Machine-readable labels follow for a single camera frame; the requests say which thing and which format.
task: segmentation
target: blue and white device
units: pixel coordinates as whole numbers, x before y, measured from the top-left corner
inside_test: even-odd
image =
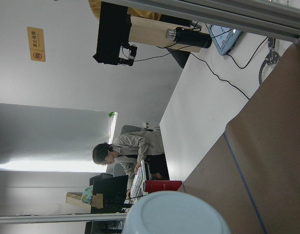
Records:
[[[211,24],[208,32],[220,55],[226,55],[236,43],[241,31]]]

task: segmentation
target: black pants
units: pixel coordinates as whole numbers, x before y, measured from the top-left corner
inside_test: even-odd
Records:
[[[160,173],[161,176],[169,179],[168,166],[166,164],[165,154],[161,155],[148,155],[145,162],[150,165],[150,173]]]

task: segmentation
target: blue tape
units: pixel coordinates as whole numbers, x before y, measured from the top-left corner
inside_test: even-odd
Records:
[[[243,184],[244,184],[244,186],[245,186],[245,189],[246,189],[246,192],[247,192],[247,194],[248,194],[248,196],[249,196],[249,199],[251,200],[251,203],[252,203],[252,205],[253,205],[253,207],[254,207],[255,213],[256,213],[257,218],[258,218],[258,220],[259,220],[259,223],[260,223],[260,225],[261,225],[261,227],[262,227],[263,233],[264,233],[264,234],[267,234],[267,229],[266,229],[266,227],[265,227],[265,225],[264,225],[264,223],[263,223],[263,219],[262,219],[261,215],[259,214],[259,211],[258,211],[258,208],[257,208],[257,206],[256,206],[256,204],[255,204],[254,198],[253,198],[253,196],[252,196],[252,194],[251,194],[251,192],[250,192],[250,190],[249,190],[249,187],[248,187],[248,185],[247,185],[247,182],[246,182],[246,180],[245,180],[245,177],[244,177],[244,175],[243,175],[243,173],[242,173],[242,170],[241,170],[240,165],[239,165],[239,163],[238,163],[238,161],[237,161],[237,158],[236,158],[236,156],[234,155],[234,153],[233,153],[233,151],[232,151],[232,148],[231,148],[231,146],[230,146],[230,144],[229,144],[229,141],[228,141],[228,139],[227,139],[227,136],[226,136],[225,132],[224,132],[223,135],[224,135],[224,138],[225,138],[225,140],[226,140],[226,142],[227,142],[227,145],[228,145],[228,147],[229,147],[229,150],[230,150],[230,152],[231,152],[231,154],[232,154],[233,160],[234,160],[234,162],[236,163],[236,166],[237,166],[237,168],[238,168],[239,174],[240,174],[240,176],[241,176],[242,182],[243,182]]]

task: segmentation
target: hand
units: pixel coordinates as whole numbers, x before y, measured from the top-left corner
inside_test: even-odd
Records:
[[[140,162],[137,162],[137,164],[136,164],[136,166],[135,166],[135,169],[134,169],[135,175],[137,174],[138,168],[139,168],[140,166],[141,166],[141,163],[140,163]]]
[[[128,190],[127,190],[127,193],[126,193],[126,198],[130,198],[130,197],[131,197],[131,190],[128,189]]]

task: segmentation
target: white round object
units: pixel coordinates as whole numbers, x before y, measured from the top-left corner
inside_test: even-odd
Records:
[[[189,194],[151,193],[129,211],[122,234],[230,234],[221,215]]]

